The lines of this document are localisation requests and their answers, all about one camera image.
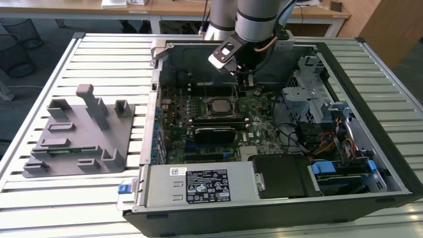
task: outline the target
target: table surface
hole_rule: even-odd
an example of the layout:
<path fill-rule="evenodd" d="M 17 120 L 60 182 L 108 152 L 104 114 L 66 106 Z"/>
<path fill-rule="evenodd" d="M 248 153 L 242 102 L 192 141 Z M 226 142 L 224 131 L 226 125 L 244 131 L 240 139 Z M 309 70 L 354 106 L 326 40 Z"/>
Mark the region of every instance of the table surface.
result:
<path fill-rule="evenodd" d="M 0 161 L 0 236 L 145 238 L 117 211 L 117 185 L 138 174 L 142 126 L 145 125 L 150 76 L 149 48 L 153 40 L 197 40 L 186 35 L 86 34 L 72 39 L 64 57 L 40 93 L 21 129 Z M 423 110 L 415 98 L 372 54 L 354 39 L 296 38 L 297 42 L 324 42 L 413 172 L 423 181 Z M 136 104 L 125 171 L 116 174 L 24 178 L 22 166 L 48 121 L 52 98 L 66 99 L 80 83 L 96 88 L 105 104 L 128 100 Z M 329 80 L 338 99 L 342 93 Z M 133 200 L 124 194 L 124 201 Z M 380 210 L 353 222 L 316 224 L 201 235 L 202 238 L 357 238 L 423 237 L 421 200 L 399 208 Z"/>
<path fill-rule="evenodd" d="M 349 18 L 349 13 L 325 10 L 316 6 L 293 9 L 294 18 Z M 154 15 L 202 15 L 204 3 L 190 0 L 149 0 L 146 5 L 126 8 L 101 9 L 101 0 L 0 0 L 0 11 L 44 13 L 92 13 L 92 14 L 154 14 Z"/>

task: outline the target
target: wooden cabinet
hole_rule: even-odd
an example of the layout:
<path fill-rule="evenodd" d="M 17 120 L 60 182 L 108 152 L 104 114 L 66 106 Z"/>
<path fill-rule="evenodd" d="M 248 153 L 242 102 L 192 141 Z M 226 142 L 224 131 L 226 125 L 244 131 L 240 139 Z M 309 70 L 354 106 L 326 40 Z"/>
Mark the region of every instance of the wooden cabinet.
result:
<path fill-rule="evenodd" d="M 423 0 L 341 0 L 350 13 L 338 37 L 362 37 L 395 68 L 423 36 Z"/>

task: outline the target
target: black mesh trash can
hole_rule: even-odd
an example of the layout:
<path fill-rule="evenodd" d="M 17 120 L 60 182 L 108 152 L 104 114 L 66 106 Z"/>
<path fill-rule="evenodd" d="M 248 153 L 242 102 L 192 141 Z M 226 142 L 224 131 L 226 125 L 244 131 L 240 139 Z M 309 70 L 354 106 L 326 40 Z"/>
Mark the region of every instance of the black mesh trash can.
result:
<path fill-rule="evenodd" d="M 25 49 L 37 48 L 42 44 L 30 19 L 0 18 L 0 24 L 9 34 L 18 36 L 20 43 Z"/>
<path fill-rule="evenodd" d="M 12 78 L 26 76 L 34 70 L 29 55 L 18 43 L 18 37 L 12 34 L 0 35 L 0 69 Z"/>

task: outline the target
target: metal slatted table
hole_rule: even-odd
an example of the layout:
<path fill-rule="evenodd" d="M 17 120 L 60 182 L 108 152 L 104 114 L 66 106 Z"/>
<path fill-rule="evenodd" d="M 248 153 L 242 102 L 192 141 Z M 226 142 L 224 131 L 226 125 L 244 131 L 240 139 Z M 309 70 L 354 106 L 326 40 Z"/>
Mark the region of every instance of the metal slatted table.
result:
<path fill-rule="evenodd" d="M 137 176 L 154 39 L 197 40 L 182 35 L 86 34 L 72 39 L 40 97 L 0 162 L 0 237 L 144 237 L 116 208 L 117 184 Z M 423 180 L 423 107 L 365 43 L 354 39 L 297 38 L 326 43 L 385 131 Z M 22 165 L 48 120 L 46 104 L 73 96 L 89 83 L 105 104 L 136 105 L 126 169 L 118 174 L 24 178 Z M 330 81 L 334 92 L 340 91 Z M 349 223 L 230 232 L 200 237 L 421 237 L 423 205 L 417 201 L 380 210 Z"/>

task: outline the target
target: blue tab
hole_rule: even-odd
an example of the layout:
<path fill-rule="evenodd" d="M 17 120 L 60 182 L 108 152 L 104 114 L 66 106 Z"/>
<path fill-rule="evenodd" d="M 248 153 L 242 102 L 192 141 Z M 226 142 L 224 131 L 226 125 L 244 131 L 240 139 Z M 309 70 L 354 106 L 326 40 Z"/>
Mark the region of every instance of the blue tab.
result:
<path fill-rule="evenodd" d="M 120 184 L 117 187 L 118 194 L 130 194 L 132 193 L 132 186 L 130 184 Z"/>
<path fill-rule="evenodd" d="M 310 165 L 310 169 L 314 175 L 320 173 L 320 170 L 316 164 Z"/>
<path fill-rule="evenodd" d="M 372 170 L 372 171 L 374 171 L 377 168 L 376 168 L 376 164 L 374 164 L 374 162 L 372 161 L 372 160 L 368 160 L 366 161 L 366 164 L 368 164 L 368 167 L 369 167 L 369 169 Z"/>
<path fill-rule="evenodd" d="M 318 169 L 317 174 L 326 174 L 326 173 L 334 173 L 334 166 L 330 161 L 317 161 L 312 164 Z"/>

